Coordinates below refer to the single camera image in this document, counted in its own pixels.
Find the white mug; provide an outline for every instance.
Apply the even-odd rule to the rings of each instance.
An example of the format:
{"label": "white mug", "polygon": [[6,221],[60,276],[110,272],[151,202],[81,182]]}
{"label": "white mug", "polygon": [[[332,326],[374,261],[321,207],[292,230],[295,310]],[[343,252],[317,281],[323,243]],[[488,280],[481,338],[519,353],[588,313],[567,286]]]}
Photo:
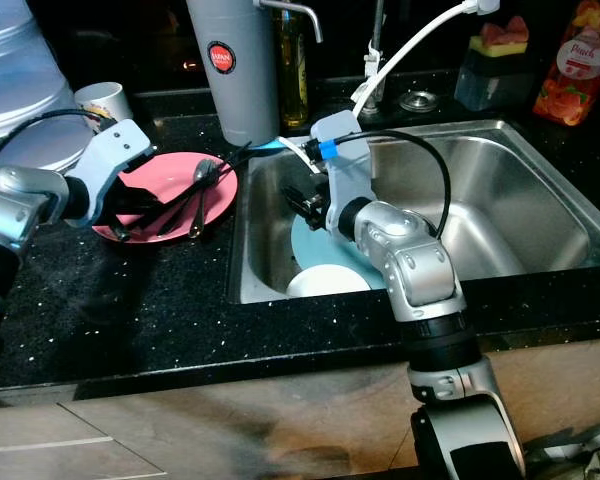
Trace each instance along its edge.
{"label": "white mug", "polygon": [[[127,97],[122,85],[116,82],[102,82],[87,85],[74,95],[78,106],[88,112],[98,113],[120,122],[133,118]],[[92,128],[97,130],[97,123],[87,120]]]}

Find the red logo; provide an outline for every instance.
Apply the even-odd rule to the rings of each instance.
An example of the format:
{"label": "red logo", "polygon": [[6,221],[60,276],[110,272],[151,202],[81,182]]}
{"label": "red logo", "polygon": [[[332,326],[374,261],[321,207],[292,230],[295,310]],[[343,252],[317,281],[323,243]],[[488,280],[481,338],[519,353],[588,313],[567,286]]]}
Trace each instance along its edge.
{"label": "red logo", "polygon": [[228,45],[211,42],[207,48],[209,60],[218,73],[231,73],[236,66],[236,56]]}

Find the gray water bottle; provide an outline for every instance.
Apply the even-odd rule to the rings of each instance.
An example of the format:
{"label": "gray water bottle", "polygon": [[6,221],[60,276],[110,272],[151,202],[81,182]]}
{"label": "gray water bottle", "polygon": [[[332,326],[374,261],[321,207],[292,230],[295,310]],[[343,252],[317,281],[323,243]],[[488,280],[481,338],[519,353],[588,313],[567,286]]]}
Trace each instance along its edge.
{"label": "gray water bottle", "polygon": [[263,6],[311,17],[313,10],[275,0],[187,0],[198,48],[224,138],[233,145],[262,145],[279,132],[278,92],[271,15]]}

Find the white cable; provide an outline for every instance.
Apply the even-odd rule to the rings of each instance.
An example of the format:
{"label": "white cable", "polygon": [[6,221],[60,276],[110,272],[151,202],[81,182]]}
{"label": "white cable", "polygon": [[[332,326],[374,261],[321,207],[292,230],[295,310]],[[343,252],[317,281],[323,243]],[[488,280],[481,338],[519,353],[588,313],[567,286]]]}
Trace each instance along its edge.
{"label": "white cable", "polygon": [[362,111],[362,107],[367,102],[367,99],[371,96],[376,87],[384,80],[384,77],[393,70],[393,68],[398,64],[402,58],[413,49],[418,43],[422,41],[427,35],[429,35],[432,31],[438,28],[447,20],[452,19],[456,15],[460,15],[461,13],[472,13],[477,9],[477,0],[465,0],[459,5],[450,8],[444,13],[441,13],[436,18],[434,18],[431,22],[429,22],[422,30],[416,33],[407,43],[405,43],[398,52],[391,57],[391,59],[380,69],[377,75],[370,77],[367,80],[367,86],[362,92],[361,96],[356,101],[356,105],[353,108],[353,116],[358,117],[360,111]]}
{"label": "white cable", "polygon": [[313,173],[320,173],[320,169],[311,163],[311,159],[309,159],[307,154],[304,153],[302,151],[302,149],[300,147],[298,147],[295,143],[293,143],[288,138],[284,138],[284,137],[278,137],[277,140],[281,144],[283,144],[285,147],[287,147],[289,150],[291,150],[293,153],[298,155],[300,157],[300,159],[307,165],[307,167],[309,167],[309,169]]}

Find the light blue plate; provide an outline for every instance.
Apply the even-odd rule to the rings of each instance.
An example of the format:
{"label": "light blue plate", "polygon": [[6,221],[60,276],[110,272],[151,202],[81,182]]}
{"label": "light blue plate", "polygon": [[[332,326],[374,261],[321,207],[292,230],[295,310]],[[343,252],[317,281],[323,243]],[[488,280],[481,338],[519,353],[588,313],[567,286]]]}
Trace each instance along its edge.
{"label": "light blue plate", "polygon": [[380,272],[358,251],[355,243],[340,243],[322,228],[312,231],[299,215],[291,226],[291,248],[303,270],[316,265],[342,265],[360,274],[372,289],[386,288]]}

